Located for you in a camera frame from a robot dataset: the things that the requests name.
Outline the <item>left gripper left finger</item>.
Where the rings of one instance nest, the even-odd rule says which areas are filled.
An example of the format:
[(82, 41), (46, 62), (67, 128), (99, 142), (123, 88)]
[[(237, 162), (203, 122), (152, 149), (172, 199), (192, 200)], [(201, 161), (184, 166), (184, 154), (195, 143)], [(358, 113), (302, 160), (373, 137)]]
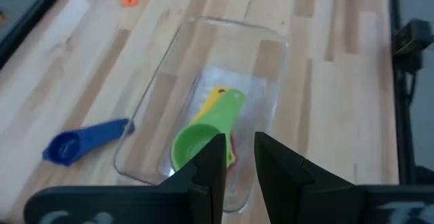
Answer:
[(25, 224), (221, 224), (226, 139), (217, 134), (156, 186), (63, 186), (34, 194)]

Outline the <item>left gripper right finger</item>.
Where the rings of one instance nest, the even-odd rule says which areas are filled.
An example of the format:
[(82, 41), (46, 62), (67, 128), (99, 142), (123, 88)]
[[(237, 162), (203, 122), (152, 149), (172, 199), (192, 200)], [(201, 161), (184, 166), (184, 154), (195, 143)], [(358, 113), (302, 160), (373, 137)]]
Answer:
[(254, 155), (271, 224), (434, 224), (432, 185), (355, 185), (264, 132)]

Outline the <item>red measuring cup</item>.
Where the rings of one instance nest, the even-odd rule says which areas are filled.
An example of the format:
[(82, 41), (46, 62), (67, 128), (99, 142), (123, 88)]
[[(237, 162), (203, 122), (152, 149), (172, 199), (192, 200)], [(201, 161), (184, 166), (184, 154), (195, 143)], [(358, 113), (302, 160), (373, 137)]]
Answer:
[(226, 166), (230, 168), (237, 162), (237, 143), (233, 133), (229, 137), (230, 145), (226, 146)]

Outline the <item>green measuring cup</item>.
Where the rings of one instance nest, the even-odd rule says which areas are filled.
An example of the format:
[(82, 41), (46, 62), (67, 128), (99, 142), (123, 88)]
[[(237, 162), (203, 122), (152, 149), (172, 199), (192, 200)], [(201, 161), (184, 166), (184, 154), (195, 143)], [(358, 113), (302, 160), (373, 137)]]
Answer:
[(243, 92), (230, 89), (205, 115), (179, 131), (170, 153), (173, 169), (180, 170), (218, 134), (224, 135), (226, 165), (230, 166), (233, 163), (231, 132), (245, 100)]

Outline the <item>yellow measuring cup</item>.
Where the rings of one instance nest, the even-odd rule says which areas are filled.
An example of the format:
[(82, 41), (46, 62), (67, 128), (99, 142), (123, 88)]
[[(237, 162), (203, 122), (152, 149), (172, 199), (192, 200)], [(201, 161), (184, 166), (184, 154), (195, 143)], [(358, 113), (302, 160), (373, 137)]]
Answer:
[[(220, 100), (220, 97), (229, 90), (230, 88), (226, 86), (214, 87), (213, 90), (208, 95), (208, 97), (206, 98), (200, 111), (191, 120), (190, 124), (194, 124), (198, 119), (202, 118)], [(233, 149), (234, 148), (233, 133), (230, 133), (230, 143), (231, 143), (231, 150), (229, 154), (229, 167), (231, 167), (236, 162), (236, 157)]]

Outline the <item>small dark blue measuring cup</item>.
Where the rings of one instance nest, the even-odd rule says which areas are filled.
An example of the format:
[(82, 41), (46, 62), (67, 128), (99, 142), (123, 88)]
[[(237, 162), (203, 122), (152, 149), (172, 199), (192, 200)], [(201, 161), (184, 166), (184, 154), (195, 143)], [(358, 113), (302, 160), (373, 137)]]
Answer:
[(71, 166), (85, 154), (111, 141), (129, 136), (135, 124), (128, 118), (114, 119), (56, 135), (43, 150), (42, 159), (61, 166)]

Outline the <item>clear plastic bin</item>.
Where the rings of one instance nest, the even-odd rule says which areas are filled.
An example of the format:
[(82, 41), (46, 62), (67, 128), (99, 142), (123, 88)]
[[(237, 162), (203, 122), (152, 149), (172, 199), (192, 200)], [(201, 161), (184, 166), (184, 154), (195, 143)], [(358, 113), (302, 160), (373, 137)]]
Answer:
[(235, 88), (246, 100), (231, 132), (237, 162), (226, 172), (224, 211), (240, 212), (256, 180), (254, 134), (273, 127), (287, 63), (287, 41), (266, 27), (204, 16), (182, 23), (135, 98), (135, 131), (121, 139), (113, 160), (121, 182), (156, 185), (172, 176), (177, 133), (214, 87)]

